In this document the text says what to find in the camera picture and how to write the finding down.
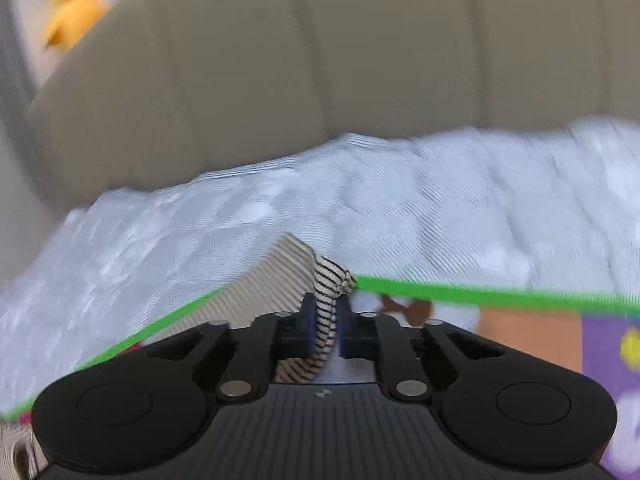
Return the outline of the beige striped knit sweater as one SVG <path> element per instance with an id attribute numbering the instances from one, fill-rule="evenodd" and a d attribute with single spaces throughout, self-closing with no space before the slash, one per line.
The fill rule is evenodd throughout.
<path id="1" fill-rule="evenodd" d="M 27 425 L 1 428 L 6 479 L 336 479 L 349 471 L 352 397 L 314 376 L 335 339 L 346 269 L 297 238 L 175 322 L 152 344 L 45 388 Z M 222 402 L 232 330 L 317 303 L 314 355 L 280 361 L 265 394 Z"/>

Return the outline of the white quilted mattress cover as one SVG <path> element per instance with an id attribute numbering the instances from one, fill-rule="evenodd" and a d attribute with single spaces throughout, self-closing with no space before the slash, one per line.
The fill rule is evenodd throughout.
<path id="1" fill-rule="evenodd" d="M 637 296 L 639 128 L 347 133 L 156 192 L 106 192 L 2 290 L 2 412 L 233 281 L 285 233 L 358 275 Z"/>

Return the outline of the colourful cartoon play mat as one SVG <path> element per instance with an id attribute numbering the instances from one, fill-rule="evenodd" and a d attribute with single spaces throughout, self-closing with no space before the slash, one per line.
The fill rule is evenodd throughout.
<path id="1" fill-rule="evenodd" d="M 343 359 L 337 328 L 314 376 L 349 392 L 355 444 L 337 479 L 634 479 L 639 474 L 639 324 L 589 315 L 585 298 L 454 292 L 365 280 L 356 313 L 394 318 L 430 394 L 382 393 L 374 365 Z"/>

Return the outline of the beige padded headboard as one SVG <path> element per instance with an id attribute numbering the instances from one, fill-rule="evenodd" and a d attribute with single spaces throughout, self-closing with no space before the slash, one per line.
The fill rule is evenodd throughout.
<path id="1" fill-rule="evenodd" d="M 639 0 L 118 0 L 37 91 L 57 205 L 344 132 L 639 116 Z"/>

